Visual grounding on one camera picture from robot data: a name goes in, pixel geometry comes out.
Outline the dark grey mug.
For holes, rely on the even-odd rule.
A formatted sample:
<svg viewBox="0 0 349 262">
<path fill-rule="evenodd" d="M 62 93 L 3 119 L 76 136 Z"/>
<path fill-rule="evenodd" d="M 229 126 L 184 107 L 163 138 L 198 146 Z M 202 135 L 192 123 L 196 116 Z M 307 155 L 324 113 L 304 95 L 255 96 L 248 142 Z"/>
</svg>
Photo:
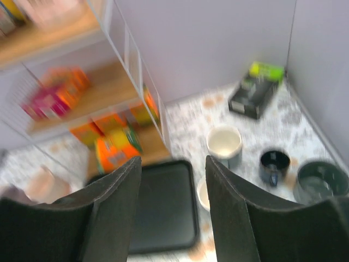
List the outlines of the dark grey mug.
<svg viewBox="0 0 349 262">
<path fill-rule="evenodd" d="M 348 175 L 337 165 L 317 160 L 306 162 L 298 169 L 293 188 L 296 202 L 308 205 L 347 194 Z"/>
</svg>

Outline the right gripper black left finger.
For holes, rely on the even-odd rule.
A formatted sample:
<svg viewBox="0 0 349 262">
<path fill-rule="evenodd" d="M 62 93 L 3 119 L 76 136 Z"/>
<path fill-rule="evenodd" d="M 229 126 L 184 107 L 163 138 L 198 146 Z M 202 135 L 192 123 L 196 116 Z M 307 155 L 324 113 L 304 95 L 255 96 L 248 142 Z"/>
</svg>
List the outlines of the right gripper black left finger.
<svg viewBox="0 0 349 262">
<path fill-rule="evenodd" d="M 1 261 L 126 261 L 141 158 L 52 204 L 1 198 Z"/>
</svg>

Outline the slate blue mug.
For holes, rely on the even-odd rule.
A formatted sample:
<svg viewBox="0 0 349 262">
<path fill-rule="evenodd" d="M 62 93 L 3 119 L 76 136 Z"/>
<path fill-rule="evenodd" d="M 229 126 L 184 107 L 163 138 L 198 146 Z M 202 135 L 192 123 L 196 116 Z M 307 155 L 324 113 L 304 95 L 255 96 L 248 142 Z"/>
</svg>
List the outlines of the slate blue mug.
<svg viewBox="0 0 349 262">
<path fill-rule="evenodd" d="M 242 136 L 234 126 L 212 128 L 206 137 L 206 145 L 211 156 L 228 169 L 238 166 L 242 156 Z"/>
</svg>

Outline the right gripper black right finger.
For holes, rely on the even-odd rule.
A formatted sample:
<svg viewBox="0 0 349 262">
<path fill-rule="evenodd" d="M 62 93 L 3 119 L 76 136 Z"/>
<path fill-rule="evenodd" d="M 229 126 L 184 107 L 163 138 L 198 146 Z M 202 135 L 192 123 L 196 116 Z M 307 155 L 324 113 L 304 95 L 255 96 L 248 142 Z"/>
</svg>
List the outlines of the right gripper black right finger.
<svg viewBox="0 0 349 262">
<path fill-rule="evenodd" d="M 301 205 L 206 158 L 218 261 L 348 261 L 348 197 Z"/>
</svg>

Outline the light blue faceted mug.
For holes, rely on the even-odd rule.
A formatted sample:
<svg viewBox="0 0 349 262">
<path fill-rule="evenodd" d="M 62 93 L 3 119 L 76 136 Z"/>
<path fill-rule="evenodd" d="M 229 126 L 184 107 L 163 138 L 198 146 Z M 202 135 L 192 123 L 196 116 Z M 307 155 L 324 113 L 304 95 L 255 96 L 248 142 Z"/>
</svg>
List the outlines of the light blue faceted mug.
<svg viewBox="0 0 349 262">
<path fill-rule="evenodd" d="M 200 205 L 206 210 L 210 211 L 210 203 L 209 203 L 209 197 L 208 197 L 208 191 L 207 191 L 207 183 L 206 178 L 203 177 L 200 179 L 200 181 L 197 184 L 196 187 L 197 191 L 197 197 L 200 202 Z"/>
</svg>

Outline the navy blue mug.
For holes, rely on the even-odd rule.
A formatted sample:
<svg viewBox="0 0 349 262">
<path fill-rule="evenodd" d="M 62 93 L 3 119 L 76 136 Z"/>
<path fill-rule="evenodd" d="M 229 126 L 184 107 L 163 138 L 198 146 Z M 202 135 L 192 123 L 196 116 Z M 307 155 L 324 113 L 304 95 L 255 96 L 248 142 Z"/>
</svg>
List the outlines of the navy blue mug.
<svg viewBox="0 0 349 262">
<path fill-rule="evenodd" d="M 284 150 L 268 149 L 260 156 L 259 176 L 264 183 L 276 187 L 285 178 L 290 163 L 291 160 Z"/>
</svg>

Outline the lavender purple mug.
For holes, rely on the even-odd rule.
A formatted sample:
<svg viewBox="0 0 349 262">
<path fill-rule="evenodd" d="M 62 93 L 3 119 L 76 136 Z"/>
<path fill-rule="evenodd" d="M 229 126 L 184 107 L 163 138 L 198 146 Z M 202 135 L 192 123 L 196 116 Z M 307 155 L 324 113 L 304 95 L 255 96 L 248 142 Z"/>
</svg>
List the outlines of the lavender purple mug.
<svg viewBox="0 0 349 262">
<path fill-rule="evenodd" d="M 8 198 L 20 203 L 26 203 L 29 200 L 23 190 L 14 186 L 1 186 L 1 198 Z"/>
</svg>

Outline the pink mug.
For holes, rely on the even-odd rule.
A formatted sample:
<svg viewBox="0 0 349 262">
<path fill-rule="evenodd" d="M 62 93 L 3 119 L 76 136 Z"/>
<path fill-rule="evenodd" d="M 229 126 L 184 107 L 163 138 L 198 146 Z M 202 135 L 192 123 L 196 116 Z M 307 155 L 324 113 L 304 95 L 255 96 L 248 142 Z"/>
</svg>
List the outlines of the pink mug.
<svg viewBox="0 0 349 262">
<path fill-rule="evenodd" d="M 37 203 L 51 204 L 71 193 L 70 184 L 55 176 L 46 166 L 31 178 L 24 190 L 26 196 Z"/>
</svg>

